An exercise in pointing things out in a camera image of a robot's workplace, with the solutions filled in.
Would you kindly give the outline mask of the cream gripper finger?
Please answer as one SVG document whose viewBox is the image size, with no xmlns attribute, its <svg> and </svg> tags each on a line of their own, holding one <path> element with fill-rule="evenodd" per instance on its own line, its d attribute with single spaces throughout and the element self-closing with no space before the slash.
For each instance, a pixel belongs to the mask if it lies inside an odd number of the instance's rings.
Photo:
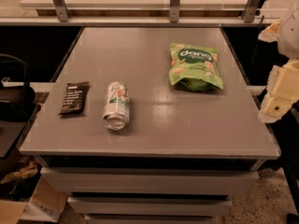
<svg viewBox="0 0 299 224">
<path fill-rule="evenodd" d="M 266 95 L 258 118 L 264 123 L 274 123 L 298 101 L 299 61 L 289 60 L 281 67 L 274 65 L 268 77 Z"/>
<path fill-rule="evenodd" d="M 267 43 L 277 42 L 281 23 L 282 19 L 274 21 L 259 33 L 258 39 Z"/>
</svg>

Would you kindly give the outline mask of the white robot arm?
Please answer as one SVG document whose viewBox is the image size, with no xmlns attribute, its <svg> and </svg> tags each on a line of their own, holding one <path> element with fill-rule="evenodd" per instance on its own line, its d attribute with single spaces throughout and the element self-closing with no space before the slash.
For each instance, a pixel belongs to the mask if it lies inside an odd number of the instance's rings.
<svg viewBox="0 0 299 224">
<path fill-rule="evenodd" d="M 266 27 L 258 38 L 277 41 L 278 52 L 289 59 L 270 71 L 258 115 L 260 121 L 274 123 L 299 101 L 299 2 L 295 1 L 283 18 Z"/>
</svg>

